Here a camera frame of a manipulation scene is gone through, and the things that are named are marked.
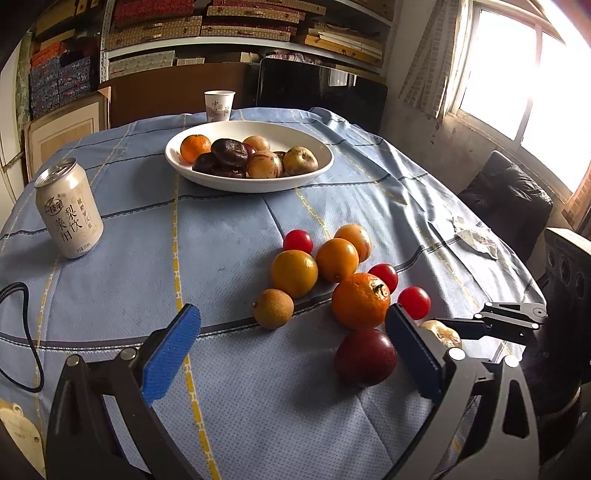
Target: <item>paper cup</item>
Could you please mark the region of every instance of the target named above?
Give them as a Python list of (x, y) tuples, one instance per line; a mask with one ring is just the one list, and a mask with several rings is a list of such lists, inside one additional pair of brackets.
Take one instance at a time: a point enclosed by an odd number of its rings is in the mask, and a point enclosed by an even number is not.
[(231, 90), (205, 92), (205, 113), (208, 122), (227, 122), (232, 112), (234, 94)]

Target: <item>blue tablecloth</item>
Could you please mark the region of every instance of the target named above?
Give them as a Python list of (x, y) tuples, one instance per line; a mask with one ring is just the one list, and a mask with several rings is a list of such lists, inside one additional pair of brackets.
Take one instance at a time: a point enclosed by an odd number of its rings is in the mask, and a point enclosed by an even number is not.
[[(452, 219), (479, 219), (435, 178), (382, 138), (324, 109), (254, 108), (232, 119), (286, 125), (330, 146), (334, 167), (299, 189), (270, 194), (210, 190), (167, 164), (164, 147), (205, 114), (138, 121), (60, 149), (86, 169), (105, 223), (87, 255), (60, 258), (24, 193), (0, 236), (0, 286), (23, 281), (46, 386), (27, 394), (0, 378), (0, 397), (19, 403), (45, 432), (64, 360), (113, 358), (166, 326), (183, 303), (197, 305), (203, 329), (167, 396), (154, 408), (204, 478), (226, 480), (379, 479), (430, 411), (399, 365), (387, 381), (356, 390), (342, 385), (333, 354), (347, 333), (330, 314), (333, 288), (319, 282), (296, 302), (287, 326), (253, 325), (251, 304), (270, 286), (282, 236), (310, 232), (316, 248), (338, 227), (358, 223), (374, 243), (360, 266), (387, 262), (399, 290), (424, 287), (436, 316), (471, 317), (485, 301), (543, 301), (515, 254), (497, 237), (498, 260), (459, 241)], [(35, 384), (21, 298), (0, 306), (0, 366)], [(466, 341), (472, 356), (499, 358), (496, 339)], [(113, 424), (129, 460), (144, 466), (113, 399)], [(456, 439), (461, 443), (461, 432)]]

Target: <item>black cushion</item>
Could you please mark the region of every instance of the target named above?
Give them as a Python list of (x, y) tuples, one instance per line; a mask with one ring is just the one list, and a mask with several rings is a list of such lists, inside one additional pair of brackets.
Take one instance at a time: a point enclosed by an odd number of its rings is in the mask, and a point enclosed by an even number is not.
[(553, 207), (544, 189), (497, 151), (458, 197), (522, 262), (530, 257)]

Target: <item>curtain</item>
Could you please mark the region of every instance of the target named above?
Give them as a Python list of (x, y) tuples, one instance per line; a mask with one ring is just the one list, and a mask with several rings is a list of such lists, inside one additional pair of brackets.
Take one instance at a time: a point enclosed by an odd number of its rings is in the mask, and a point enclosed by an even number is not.
[(562, 215), (575, 232), (591, 238), (591, 163), (579, 188), (564, 206)]
[(405, 103), (440, 121), (463, 4), (460, 0), (436, 0), (399, 95)]

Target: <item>brown fruit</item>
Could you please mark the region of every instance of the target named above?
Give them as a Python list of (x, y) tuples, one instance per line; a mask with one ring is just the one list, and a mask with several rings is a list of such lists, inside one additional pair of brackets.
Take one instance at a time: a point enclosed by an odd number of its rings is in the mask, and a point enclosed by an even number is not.
[(252, 306), (255, 320), (264, 328), (284, 326), (294, 314), (294, 302), (284, 291), (269, 288), (261, 293)]
[(243, 143), (249, 144), (251, 147), (254, 147), (255, 150), (270, 150), (271, 146), (265, 137), (260, 137), (259, 135), (251, 135), (248, 138), (244, 139)]
[(211, 153), (202, 153), (199, 155), (195, 163), (193, 164), (192, 170), (198, 171), (199, 173), (211, 174), (212, 170), (217, 167), (217, 157)]
[(291, 176), (303, 175), (318, 170), (318, 161), (306, 147), (293, 147), (283, 157), (283, 168)]
[(274, 152), (261, 150), (249, 158), (246, 171), (252, 179), (276, 179), (283, 173), (283, 164)]
[(222, 168), (228, 170), (245, 170), (248, 153), (241, 142), (231, 138), (218, 138), (212, 144), (212, 153), (217, 157)]

